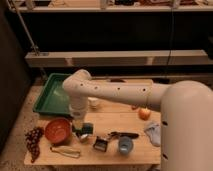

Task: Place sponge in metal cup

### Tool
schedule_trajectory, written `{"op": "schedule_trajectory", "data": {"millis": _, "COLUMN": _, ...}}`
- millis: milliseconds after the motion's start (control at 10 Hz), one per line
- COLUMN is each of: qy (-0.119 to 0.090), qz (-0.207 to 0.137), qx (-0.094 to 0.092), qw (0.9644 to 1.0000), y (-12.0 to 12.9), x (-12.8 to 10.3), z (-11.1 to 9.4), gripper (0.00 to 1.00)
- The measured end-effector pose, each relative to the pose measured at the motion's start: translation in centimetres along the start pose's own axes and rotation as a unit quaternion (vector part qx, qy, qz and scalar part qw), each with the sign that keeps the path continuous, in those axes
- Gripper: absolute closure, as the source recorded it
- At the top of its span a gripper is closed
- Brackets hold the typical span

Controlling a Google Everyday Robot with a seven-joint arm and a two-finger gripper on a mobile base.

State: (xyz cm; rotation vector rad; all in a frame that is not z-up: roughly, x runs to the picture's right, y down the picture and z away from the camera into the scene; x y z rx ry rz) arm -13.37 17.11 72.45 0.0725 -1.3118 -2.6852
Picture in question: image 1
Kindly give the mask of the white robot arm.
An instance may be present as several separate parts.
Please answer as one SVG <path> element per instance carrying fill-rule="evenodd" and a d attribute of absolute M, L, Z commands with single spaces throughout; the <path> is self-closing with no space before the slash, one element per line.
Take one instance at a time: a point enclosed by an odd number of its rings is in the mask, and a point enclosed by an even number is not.
<path fill-rule="evenodd" d="M 76 121 L 84 120 L 89 97 L 160 112 L 161 171 L 213 171 L 213 90 L 206 85 L 95 82 L 81 69 L 62 87 Z"/>

